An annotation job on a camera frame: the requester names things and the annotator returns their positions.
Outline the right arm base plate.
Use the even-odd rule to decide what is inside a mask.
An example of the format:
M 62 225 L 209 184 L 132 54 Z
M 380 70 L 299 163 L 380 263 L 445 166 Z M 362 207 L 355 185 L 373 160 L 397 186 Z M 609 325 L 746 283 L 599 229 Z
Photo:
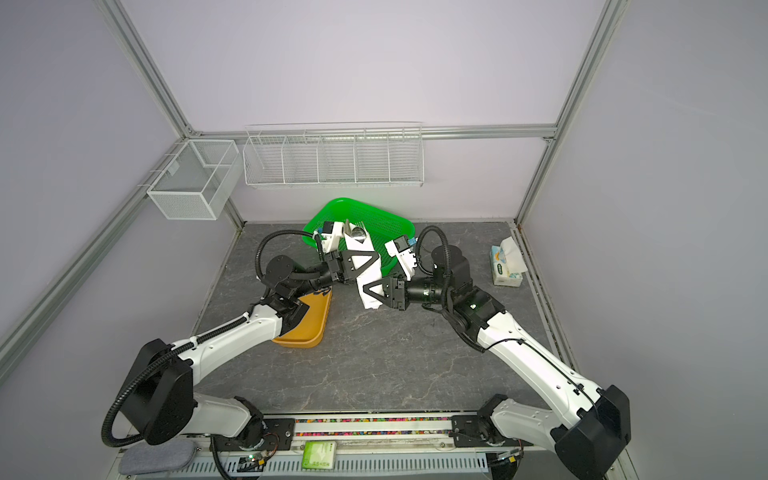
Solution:
M 511 440 L 504 437 L 492 422 L 477 414 L 454 415 L 450 418 L 449 436 L 459 448 L 501 447 L 511 445 Z

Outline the silver spoon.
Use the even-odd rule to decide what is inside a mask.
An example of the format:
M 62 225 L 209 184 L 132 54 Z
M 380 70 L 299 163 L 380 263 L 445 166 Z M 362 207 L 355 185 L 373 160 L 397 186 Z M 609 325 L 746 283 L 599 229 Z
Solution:
M 362 226 L 350 225 L 349 236 L 359 243 L 364 243 L 367 239 L 367 232 Z

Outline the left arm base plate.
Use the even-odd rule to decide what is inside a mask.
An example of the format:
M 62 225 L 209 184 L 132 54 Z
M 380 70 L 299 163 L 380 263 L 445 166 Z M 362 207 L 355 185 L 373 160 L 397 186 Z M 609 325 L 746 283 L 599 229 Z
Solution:
M 235 437 L 213 435 L 212 444 L 218 451 L 289 450 L 294 437 L 295 419 L 290 417 L 251 420 Z

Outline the white paper napkin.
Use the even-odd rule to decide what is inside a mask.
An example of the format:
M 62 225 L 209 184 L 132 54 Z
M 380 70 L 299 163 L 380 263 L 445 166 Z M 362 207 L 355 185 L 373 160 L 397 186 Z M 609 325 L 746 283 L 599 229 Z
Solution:
M 343 234 L 348 251 L 353 251 L 351 257 L 355 272 L 358 294 L 365 309 L 378 309 L 382 303 L 364 292 L 363 287 L 382 278 L 381 259 L 375 250 L 370 234 L 362 223 L 354 224 L 346 220 L 343 224 Z

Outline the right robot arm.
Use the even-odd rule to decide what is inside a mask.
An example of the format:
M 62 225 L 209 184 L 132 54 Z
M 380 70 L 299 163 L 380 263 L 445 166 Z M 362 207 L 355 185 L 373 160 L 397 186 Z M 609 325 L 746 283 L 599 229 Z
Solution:
M 360 266 L 362 296 L 400 311 L 414 303 L 435 307 L 464 343 L 499 358 L 546 404 L 540 409 L 496 394 L 477 410 L 473 425 L 455 435 L 489 446 L 530 443 L 554 452 L 579 479 L 603 478 L 631 441 L 627 395 L 559 360 L 475 284 L 468 260 L 439 227 L 423 232 L 440 241 L 431 265 L 424 265 L 420 239 L 401 237 L 395 242 L 396 253 L 406 257 L 400 271 L 384 276 L 371 261 Z

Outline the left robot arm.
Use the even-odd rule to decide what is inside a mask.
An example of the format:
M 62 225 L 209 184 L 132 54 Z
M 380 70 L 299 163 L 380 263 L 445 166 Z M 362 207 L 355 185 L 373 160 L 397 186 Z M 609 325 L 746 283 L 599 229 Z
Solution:
M 173 343 L 155 339 L 140 349 L 103 420 L 100 435 L 105 446 L 119 448 L 140 441 L 160 445 L 179 435 L 219 436 L 243 450 L 263 444 L 267 426 L 255 405 L 242 397 L 198 394 L 196 385 L 251 348 L 296 329 L 311 310 L 304 296 L 380 270 L 380 256 L 361 225 L 342 226 L 338 234 L 309 234 L 319 258 L 309 268 L 286 255 L 262 262 L 270 241 L 304 234 L 278 230 L 259 243 L 254 269 L 266 290 L 248 311 L 188 339 Z

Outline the green plastic basket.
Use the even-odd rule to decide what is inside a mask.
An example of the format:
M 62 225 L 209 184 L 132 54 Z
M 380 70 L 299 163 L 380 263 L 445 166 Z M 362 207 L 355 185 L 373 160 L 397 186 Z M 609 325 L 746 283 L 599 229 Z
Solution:
M 328 221 L 362 224 L 371 236 L 376 252 L 381 255 L 381 270 L 384 276 L 398 264 L 398 260 L 387 253 L 385 244 L 401 236 L 415 236 L 415 226 L 410 220 L 351 198 L 329 201 L 303 230 L 313 233 Z

